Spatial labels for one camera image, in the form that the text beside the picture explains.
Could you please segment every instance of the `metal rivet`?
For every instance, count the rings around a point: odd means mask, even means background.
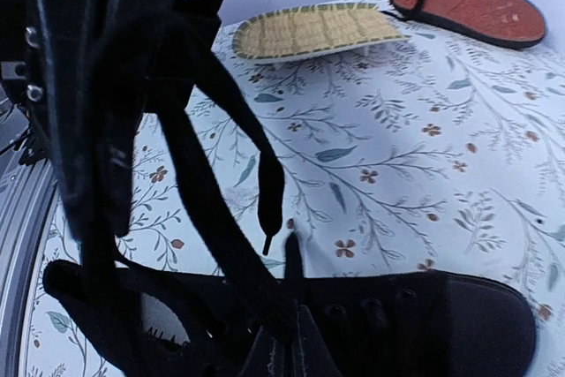
[[[37,49],[39,48],[39,41],[37,40],[37,30],[32,26],[26,28],[26,43],[28,46]]]
[[[32,102],[39,102],[43,99],[43,89],[33,84],[29,84],[26,89],[27,99]]]

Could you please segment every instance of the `insole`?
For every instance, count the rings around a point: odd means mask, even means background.
[[[412,9],[417,1],[394,3]],[[536,41],[546,31],[543,17],[526,0],[426,0],[422,11],[501,40]]]

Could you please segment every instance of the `floral bedsheet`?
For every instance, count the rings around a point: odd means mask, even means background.
[[[531,375],[565,376],[565,59],[544,47],[517,52],[419,23],[394,25],[411,38],[366,56],[277,66],[235,58],[237,26],[218,35],[215,52],[286,170],[285,220],[302,236],[306,273],[437,268],[505,282],[538,318]],[[198,90],[187,112],[259,251],[254,146]],[[155,268],[219,274],[177,196],[154,116],[139,129],[134,178],[122,252]],[[264,259],[276,275],[287,232]],[[20,374],[122,375],[43,291],[41,272],[56,258],[78,259],[60,207],[37,260]]]

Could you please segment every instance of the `black sneaker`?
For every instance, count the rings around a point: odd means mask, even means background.
[[[281,287],[298,303],[298,332],[286,346],[261,327],[222,277],[166,273],[122,259],[130,266],[118,270],[127,293],[124,308],[150,355],[147,375],[215,370],[209,375],[283,376],[298,367],[301,371],[291,375],[519,377],[528,370],[536,347],[535,320],[524,297],[508,286],[441,271],[306,279],[297,248],[291,235]],[[107,343],[120,326],[112,328],[84,299],[80,273],[70,262],[51,262],[44,274],[46,291],[101,355],[128,369],[124,361],[130,359]],[[168,306],[190,343],[145,334],[135,318],[140,293]]]

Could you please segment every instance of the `sandal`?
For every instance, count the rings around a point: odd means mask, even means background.
[[[528,0],[390,0],[390,3],[403,15],[402,20],[424,22],[503,48],[529,48],[546,35],[544,17]]]

